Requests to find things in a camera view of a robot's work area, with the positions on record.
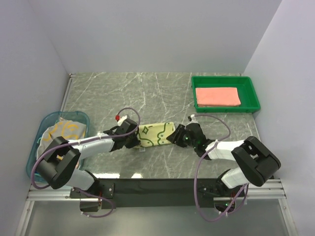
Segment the yellow green patterned towel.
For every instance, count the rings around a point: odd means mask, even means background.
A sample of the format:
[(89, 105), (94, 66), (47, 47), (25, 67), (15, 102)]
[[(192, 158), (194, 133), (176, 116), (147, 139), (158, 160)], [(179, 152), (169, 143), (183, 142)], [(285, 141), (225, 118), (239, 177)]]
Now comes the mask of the yellow green patterned towel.
[(149, 148), (161, 145), (172, 144), (167, 140), (175, 131), (173, 122), (144, 124), (138, 127), (137, 139), (140, 144), (135, 148)]

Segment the salmon pink towel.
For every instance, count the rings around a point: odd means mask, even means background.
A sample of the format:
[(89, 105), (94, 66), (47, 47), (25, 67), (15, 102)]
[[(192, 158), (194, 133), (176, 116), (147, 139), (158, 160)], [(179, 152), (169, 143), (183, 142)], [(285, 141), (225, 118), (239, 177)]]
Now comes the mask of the salmon pink towel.
[(201, 107), (240, 106), (237, 88), (196, 88), (196, 101)]

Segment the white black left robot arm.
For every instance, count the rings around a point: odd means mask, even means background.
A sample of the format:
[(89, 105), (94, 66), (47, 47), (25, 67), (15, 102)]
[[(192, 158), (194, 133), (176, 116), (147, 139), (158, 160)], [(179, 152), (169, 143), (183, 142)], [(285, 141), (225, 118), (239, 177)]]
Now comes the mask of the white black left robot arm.
[(140, 144), (136, 136), (138, 126), (139, 124), (126, 118), (120, 125), (90, 138), (55, 138), (32, 168), (32, 185), (36, 189), (43, 189), (35, 184), (34, 173), (37, 172), (53, 189), (71, 186), (80, 189), (89, 198), (95, 197), (99, 191), (99, 180), (89, 171), (77, 169), (77, 163), (94, 154), (113, 152), (123, 147), (132, 148)]

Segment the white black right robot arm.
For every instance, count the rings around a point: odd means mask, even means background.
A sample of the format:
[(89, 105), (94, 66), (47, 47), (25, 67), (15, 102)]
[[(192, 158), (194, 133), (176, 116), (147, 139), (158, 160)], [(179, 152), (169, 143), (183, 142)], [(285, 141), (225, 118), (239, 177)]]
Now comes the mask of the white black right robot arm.
[(280, 160), (255, 136), (245, 140), (220, 142), (206, 138), (199, 123), (179, 125), (166, 138), (169, 142), (185, 148), (193, 147), (195, 153), (205, 160), (235, 161), (237, 168), (223, 172), (214, 187), (209, 187), (215, 196), (228, 196), (234, 188), (251, 183), (261, 187), (281, 167)]

